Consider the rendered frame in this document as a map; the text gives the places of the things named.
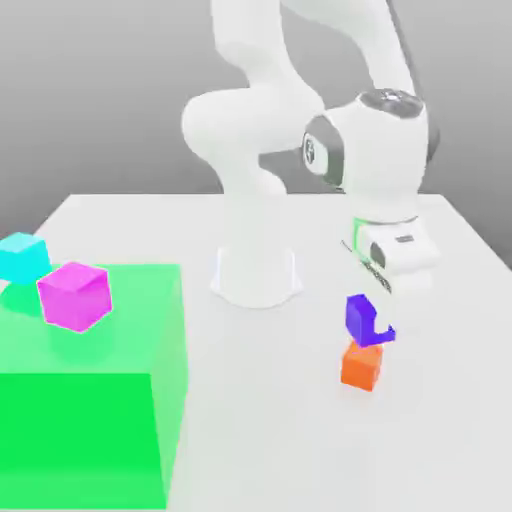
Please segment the small cyan cube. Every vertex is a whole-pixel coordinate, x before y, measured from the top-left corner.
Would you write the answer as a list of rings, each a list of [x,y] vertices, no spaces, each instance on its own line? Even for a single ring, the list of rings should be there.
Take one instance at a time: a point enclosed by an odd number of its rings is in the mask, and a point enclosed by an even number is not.
[[[16,232],[0,240],[0,280],[27,285],[50,271],[50,258],[42,238]]]

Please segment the small orange cube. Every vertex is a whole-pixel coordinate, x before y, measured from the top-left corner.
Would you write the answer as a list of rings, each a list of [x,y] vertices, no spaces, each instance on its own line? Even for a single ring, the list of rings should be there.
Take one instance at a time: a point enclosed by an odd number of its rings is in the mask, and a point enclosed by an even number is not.
[[[352,341],[341,365],[341,382],[371,392],[378,380],[383,356],[380,345],[359,346]]]

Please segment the large green box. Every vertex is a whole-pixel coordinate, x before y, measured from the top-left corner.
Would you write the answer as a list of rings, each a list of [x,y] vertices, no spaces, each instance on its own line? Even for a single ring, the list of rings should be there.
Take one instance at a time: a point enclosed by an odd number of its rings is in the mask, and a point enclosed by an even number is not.
[[[0,510],[162,510],[188,387],[181,270],[111,265],[110,314],[47,324],[0,291]]]

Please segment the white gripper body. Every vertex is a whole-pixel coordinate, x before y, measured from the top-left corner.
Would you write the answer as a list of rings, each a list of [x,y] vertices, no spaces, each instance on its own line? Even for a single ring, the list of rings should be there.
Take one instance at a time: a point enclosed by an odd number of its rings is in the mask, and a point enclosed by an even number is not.
[[[352,287],[378,302],[416,296],[432,287],[434,243],[423,238],[370,238],[366,253],[340,240],[351,266]]]

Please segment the small magenta cube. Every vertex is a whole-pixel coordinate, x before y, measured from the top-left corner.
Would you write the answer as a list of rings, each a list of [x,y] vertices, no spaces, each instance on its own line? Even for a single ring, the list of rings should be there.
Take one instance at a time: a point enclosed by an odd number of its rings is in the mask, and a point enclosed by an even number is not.
[[[83,333],[113,309],[104,268],[69,262],[37,281],[42,313],[51,325]]]

